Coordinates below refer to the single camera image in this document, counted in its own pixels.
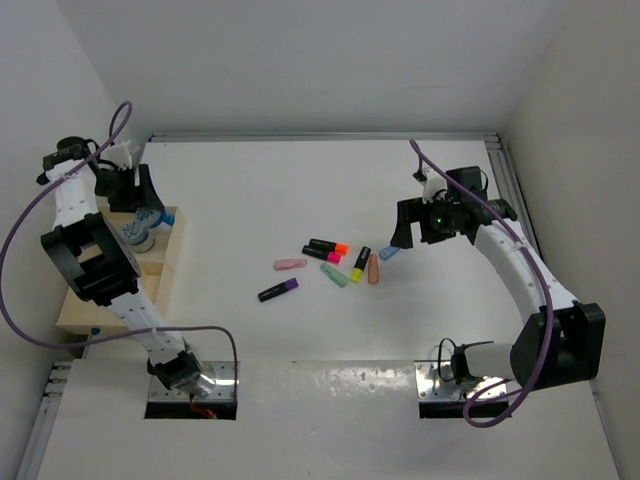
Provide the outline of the blue lidded jar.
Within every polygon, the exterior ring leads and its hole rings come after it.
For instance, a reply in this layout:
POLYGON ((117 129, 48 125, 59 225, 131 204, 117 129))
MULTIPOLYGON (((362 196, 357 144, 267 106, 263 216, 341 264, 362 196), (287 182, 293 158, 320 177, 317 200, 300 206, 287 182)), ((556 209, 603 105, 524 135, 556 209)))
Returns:
POLYGON ((152 210, 138 208, 136 210, 136 220, 138 223, 153 233, 168 233, 174 226, 175 215, 167 209, 152 210))
POLYGON ((120 235, 136 253, 148 252, 155 244, 153 235, 137 220, 124 224, 120 229, 120 235))

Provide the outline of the purple capped black highlighter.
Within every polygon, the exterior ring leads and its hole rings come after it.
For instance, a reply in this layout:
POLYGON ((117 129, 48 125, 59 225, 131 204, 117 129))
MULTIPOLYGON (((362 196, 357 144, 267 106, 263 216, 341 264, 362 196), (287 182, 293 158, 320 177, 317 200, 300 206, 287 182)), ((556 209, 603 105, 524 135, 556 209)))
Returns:
POLYGON ((257 295, 257 298, 260 302, 266 302, 268 300, 274 299, 280 295, 283 295, 291 290, 294 290, 299 287, 299 283, 296 278, 290 278, 281 282, 277 285, 274 285, 257 295))

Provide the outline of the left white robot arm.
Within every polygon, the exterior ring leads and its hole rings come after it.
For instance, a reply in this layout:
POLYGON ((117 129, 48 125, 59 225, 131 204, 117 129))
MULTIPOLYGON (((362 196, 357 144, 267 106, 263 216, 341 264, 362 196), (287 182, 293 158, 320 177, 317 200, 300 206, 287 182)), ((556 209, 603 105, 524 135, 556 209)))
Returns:
POLYGON ((93 140, 71 136, 44 157, 37 181, 52 187, 56 207, 54 225, 41 245, 70 289, 120 318, 145 349, 148 372, 166 389, 202 395, 201 361, 181 334, 168 330, 144 289, 130 245, 97 205, 104 198, 115 213, 147 210, 152 230, 167 231, 172 223, 148 166, 133 164, 124 143, 110 142, 99 150, 93 140))

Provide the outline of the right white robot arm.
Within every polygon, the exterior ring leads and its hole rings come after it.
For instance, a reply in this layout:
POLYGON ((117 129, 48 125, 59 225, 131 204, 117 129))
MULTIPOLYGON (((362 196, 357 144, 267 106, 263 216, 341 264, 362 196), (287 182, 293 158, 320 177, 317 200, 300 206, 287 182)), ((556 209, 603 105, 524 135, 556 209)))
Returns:
POLYGON ((392 246, 412 248, 414 223, 427 244, 466 237, 493 266, 523 321, 513 344, 481 341, 456 346, 451 380, 497 377, 525 385, 535 376, 534 387, 546 389, 595 378, 606 323, 602 309, 580 302, 557 281, 526 241, 513 207, 504 199, 488 198, 488 183, 479 167, 449 174, 451 181, 431 168, 414 173, 423 193, 398 202, 392 246))

